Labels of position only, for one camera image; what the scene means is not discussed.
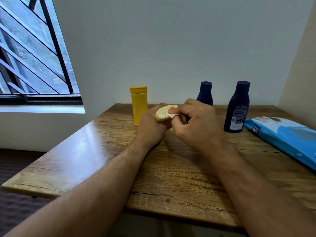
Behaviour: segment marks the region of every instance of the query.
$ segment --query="blue lotion bottle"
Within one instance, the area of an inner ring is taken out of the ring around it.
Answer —
[[[212,83],[209,81],[202,81],[200,87],[200,93],[197,96],[197,100],[208,105],[213,105],[212,98]]]
[[[231,133],[242,131],[249,109],[249,87],[248,81],[237,82],[235,93],[228,104],[224,131]]]

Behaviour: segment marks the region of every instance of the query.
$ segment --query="person's left hand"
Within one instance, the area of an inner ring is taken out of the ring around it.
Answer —
[[[140,118],[135,141],[145,145],[150,150],[157,144],[164,133],[171,128],[171,120],[158,122],[155,118],[156,111],[169,104],[159,104],[148,109]]]

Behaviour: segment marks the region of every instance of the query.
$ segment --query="wet wipes package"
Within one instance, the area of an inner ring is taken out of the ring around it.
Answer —
[[[316,170],[316,131],[288,119],[256,117],[245,126],[262,139]]]

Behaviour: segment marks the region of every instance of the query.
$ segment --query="bottle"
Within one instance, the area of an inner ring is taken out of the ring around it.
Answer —
[[[140,117],[148,110],[147,103],[147,86],[130,87],[133,114],[134,114],[134,125],[138,126]]]
[[[228,104],[224,131],[231,133],[242,131],[249,109],[249,87],[248,81],[237,82],[235,93]]]
[[[197,100],[208,105],[213,105],[212,98],[212,83],[209,81],[202,81],[200,87],[200,93],[197,96]]]

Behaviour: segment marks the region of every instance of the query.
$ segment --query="person's right hand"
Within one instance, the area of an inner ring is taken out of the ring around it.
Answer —
[[[217,123],[214,107],[187,99],[183,105],[169,110],[169,114],[191,117],[187,124],[183,124],[180,117],[175,116],[171,124],[179,139],[202,154],[216,152],[227,143],[224,131]]]

